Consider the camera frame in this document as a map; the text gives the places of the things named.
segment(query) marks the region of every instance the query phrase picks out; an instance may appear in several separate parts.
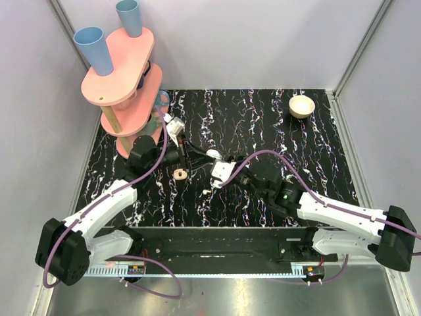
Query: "metal frame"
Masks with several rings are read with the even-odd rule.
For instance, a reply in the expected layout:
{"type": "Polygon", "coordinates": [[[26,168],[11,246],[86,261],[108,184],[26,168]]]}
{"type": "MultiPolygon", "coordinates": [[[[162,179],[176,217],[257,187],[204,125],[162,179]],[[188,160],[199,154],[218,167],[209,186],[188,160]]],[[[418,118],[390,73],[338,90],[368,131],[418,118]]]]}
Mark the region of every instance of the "metal frame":
{"type": "MultiPolygon", "coordinates": [[[[351,178],[353,179],[353,184],[360,205],[367,208],[374,208],[374,203],[370,196],[357,153],[355,152],[352,137],[343,115],[341,103],[339,102],[339,99],[334,96],[333,92],[326,92],[326,94],[328,95],[330,107],[336,121],[339,137],[341,139],[345,157],[349,166],[349,172],[351,173],[351,178]]],[[[399,314],[402,316],[419,315],[414,297],[412,296],[409,288],[406,274],[387,268],[385,268],[385,271],[399,314]]]]}
{"type": "Polygon", "coordinates": [[[351,77],[355,67],[357,66],[358,62],[360,61],[360,58],[364,54],[368,44],[371,42],[374,34],[376,33],[377,29],[379,28],[380,24],[382,23],[383,19],[385,18],[387,12],[391,8],[392,4],[395,2],[395,0],[383,0],[382,4],[380,5],[379,9],[376,12],[376,15],[374,15],[373,20],[371,21],[364,37],[362,38],[360,45],[358,46],[357,50],[355,51],[355,54],[353,55],[353,58],[348,64],[348,67],[346,71],[344,72],[341,80],[339,81],[339,84],[336,86],[336,89],[334,90],[334,95],[341,94],[343,88],[348,82],[349,77],[351,77]]]}
{"type": "MultiPolygon", "coordinates": [[[[73,47],[75,53],[77,54],[80,62],[85,66],[86,70],[88,70],[89,63],[86,61],[83,55],[78,51],[77,47],[73,43],[72,38],[74,35],[74,29],[60,1],[47,0],[47,2],[50,4],[54,14],[57,17],[57,20],[59,21],[63,31],[65,32],[67,38],[69,39],[69,42],[71,46],[73,47]]],[[[333,92],[326,92],[328,94],[329,102],[332,108],[332,113],[334,115],[335,121],[337,122],[336,126],[339,132],[339,137],[341,138],[341,141],[342,141],[342,145],[345,151],[345,156],[349,165],[349,169],[351,172],[351,176],[354,182],[358,199],[361,205],[370,207],[370,208],[373,208],[372,198],[368,191],[367,183],[362,173],[359,159],[357,157],[357,154],[355,153],[355,147],[354,147],[351,135],[349,133],[349,128],[347,126],[347,122],[343,115],[343,111],[341,109],[339,99],[336,96],[339,96],[340,93],[343,91],[348,79],[351,77],[360,58],[362,57],[366,48],[368,47],[368,44],[371,42],[374,34],[376,33],[384,17],[386,16],[388,10],[391,8],[394,2],[395,0],[383,0],[382,4],[380,5],[377,13],[375,14],[373,18],[373,21],[369,25],[362,41],[360,42],[355,54],[353,55],[353,58],[348,64],[346,71],[344,72],[341,80],[339,81],[339,84],[337,85],[336,89],[333,92]]],[[[86,165],[81,170],[80,181],[78,183],[78,187],[76,188],[74,192],[74,199],[72,200],[72,205],[69,209],[69,214],[71,214],[76,208],[77,196],[82,187],[82,182],[84,179],[84,172],[86,171],[87,163],[89,162],[89,153],[91,153],[94,142],[95,142],[95,136],[93,136],[91,146],[89,147],[87,151],[86,165]]],[[[359,262],[358,258],[355,258],[355,260],[353,261],[355,261],[355,264],[358,264],[359,262]]],[[[368,261],[362,259],[361,264],[374,264],[374,262],[372,259],[369,259],[368,261]]],[[[390,269],[386,269],[386,273],[387,273],[389,284],[391,286],[393,296],[395,297],[395,301],[396,301],[400,315],[414,315],[414,316],[418,315],[418,310],[414,302],[414,299],[412,297],[412,293],[410,292],[405,274],[399,273],[397,271],[392,271],[390,269]]],[[[45,316],[48,311],[52,294],[53,294],[53,289],[46,289],[43,286],[40,286],[33,308],[30,312],[30,315],[45,316]]]]}
{"type": "Polygon", "coordinates": [[[86,70],[89,70],[90,65],[86,58],[79,52],[79,49],[76,47],[76,45],[73,42],[73,35],[74,35],[74,29],[72,24],[70,23],[70,19],[68,18],[67,14],[65,13],[61,2],[59,0],[47,0],[47,2],[50,4],[51,9],[54,12],[54,15],[57,17],[57,20],[60,23],[61,28],[63,29],[64,33],[66,34],[66,37],[68,38],[71,46],[73,47],[74,52],[78,56],[80,62],[83,64],[86,70]]]}

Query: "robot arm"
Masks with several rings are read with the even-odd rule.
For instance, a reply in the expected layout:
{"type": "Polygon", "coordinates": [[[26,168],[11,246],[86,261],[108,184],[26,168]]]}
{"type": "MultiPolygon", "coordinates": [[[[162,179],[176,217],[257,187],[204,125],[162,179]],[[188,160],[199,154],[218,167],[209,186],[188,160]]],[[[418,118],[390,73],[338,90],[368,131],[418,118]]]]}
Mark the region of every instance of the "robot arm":
{"type": "MultiPolygon", "coordinates": [[[[203,151],[195,147],[179,135],[184,127],[180,119],[171,120],[168,116],[165,119],[168,121],[168,134],[175,145],[167,148],[161,165],[180,166],[180,169],[174,172],[175,179],[183,179],[182,175],[187,174],[187,171],[212,163],[211,174],[214,178],[212,185],[220,188],[244,161],[244,156],[215,150],[203,151]]],[[[61,222],[51,219],[44,225],[36,263],[45,267],[53,245],[75,220],[79,220],[79,223],[72,227],[69,235],[62,241],[49,269],[51,274],[66,285],[76,283],[90,266],[106,259],[125,253],[139,255],[142,236],[128,227],[117,227],[110,234],[101,237],[95,235],[115,215],[133,204],[137,197],[149,189],[153,180],[151,176],[134,186],[112,194],[116,188],[145,174],[157,160],[158,152],[159,149],[150,136],[139,137],[130,152],[120,180],[116,180],[106,192],[81,211],[61,222]],[[106,194],[110,194],[111,197],[96,205],[81,221],[82,213],[106,194]]],[[[253,163],[249,167],[242,168],[231,183],[258,194],[265,200],[267,209],[273,214],[317,221],[341,229],[308,229],[308,234],[301,242],[303,251],[312,251],[319,255],[343,253],[375,257],[379,263],[391,269],[398,271],[410,269],[414,237],[396,228],[385,227],[377,221],[332,209],[328,204],[344,207],[372,218],[392,221],[415,231],[406,213],[398,207],[391,206],[388,212],[367,209],[334,201],[316,193],[325,201],[322,205],[301,187],[284,181],[278,167],[263,163],[253,163]]]]}

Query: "small bowl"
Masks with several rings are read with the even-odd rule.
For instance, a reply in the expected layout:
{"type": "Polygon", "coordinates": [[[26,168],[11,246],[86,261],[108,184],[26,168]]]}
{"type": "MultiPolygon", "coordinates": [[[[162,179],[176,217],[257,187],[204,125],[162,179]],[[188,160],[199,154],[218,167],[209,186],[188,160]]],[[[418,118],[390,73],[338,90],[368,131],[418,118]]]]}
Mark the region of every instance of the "small bowl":
{"type": "Polygon", "coordinates": [[[289,112],[297,119],[305,119],[314,112],[314,101],[305,95],[296,95],[289,100],[289,112]]]}

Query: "gray wall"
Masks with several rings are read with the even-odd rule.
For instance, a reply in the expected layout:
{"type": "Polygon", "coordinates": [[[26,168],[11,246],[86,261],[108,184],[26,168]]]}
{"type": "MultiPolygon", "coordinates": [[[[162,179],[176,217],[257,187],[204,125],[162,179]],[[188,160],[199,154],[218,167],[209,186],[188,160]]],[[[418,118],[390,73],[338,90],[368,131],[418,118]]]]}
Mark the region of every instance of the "gray wall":
{"type": "Polygon", "coordinates": [[[0,1],[0,315],[27,315],[41,228],[70,209],[98,109],[46,0],[0,1]]]}
{"type": "MultiPolygon", "coordinates": [[[[394,3],[339,96],[377,207],[398,205],[421,231],[421,2],[394,3]]],[[[421,250],[421,242],[415,244],[421,250]]],[[[421,308],[421,259],[408,273],[421,308]]]]}
{"type": "MultiPolygon", "coordinates": [[[[382,0],[138,0],[164,89],[323,88],[382,0]]],[[[61,0],[75,29],[120,27],[118,0],[61,0]]]]}

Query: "pink cup rack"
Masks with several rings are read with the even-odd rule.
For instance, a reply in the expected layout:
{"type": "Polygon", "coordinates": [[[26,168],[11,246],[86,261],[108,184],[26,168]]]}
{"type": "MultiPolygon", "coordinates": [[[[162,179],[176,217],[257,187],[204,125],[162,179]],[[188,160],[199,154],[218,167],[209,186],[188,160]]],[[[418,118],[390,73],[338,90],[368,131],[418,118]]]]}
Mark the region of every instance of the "pink cup rack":
{"type": "MultiPolygon", "coordinates": [[[[136,91],[153,44],[153,34],[146,28],[137,38],[129,37],[123,28],[114,31],[107,37],[114,71],[108,76],[98,76],[90,68],[82,82],[82,94],[90,103],[101,107],[101,125],[107,133],[117,137],[117,151],[124,158],[128,158],[137,133],[147,124],[150,115],[158,116],[152,111],[162,82],[158,65],[151,65],[143,87],[136,91]]],[[[168,108],[163,107],[161,111],[167,113],[168,108]]],[[[161,132],[162,127],[158,127],[152,135],[156,144],[161,132]]]]}

